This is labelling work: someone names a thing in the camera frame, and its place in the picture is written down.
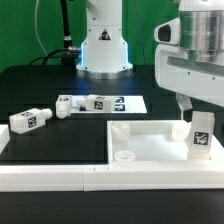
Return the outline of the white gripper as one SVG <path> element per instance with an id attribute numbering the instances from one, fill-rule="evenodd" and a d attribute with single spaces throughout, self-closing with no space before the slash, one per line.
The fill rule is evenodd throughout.
<path id="1" fill-rule="evenodd" d="M 190 98 L 224 107 L 224 17 L 180 15 L 158 26 L 155 78 L 176 93 L 181 119 L 192 121 Z"/>

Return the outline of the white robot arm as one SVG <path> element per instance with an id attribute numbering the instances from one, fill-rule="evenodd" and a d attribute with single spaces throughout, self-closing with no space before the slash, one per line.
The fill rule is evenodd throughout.
<path id="1" fill-rule="evenodd" d="M 224 107 L 224 0 L 173 0 L 177 18 L 157 26 L 155 79 L 181 110 L 196 98 Z M 122 0 L 87 0 L 87 36 L 78 73 L 114 79 L 131 71 L 122 36 Z"/>

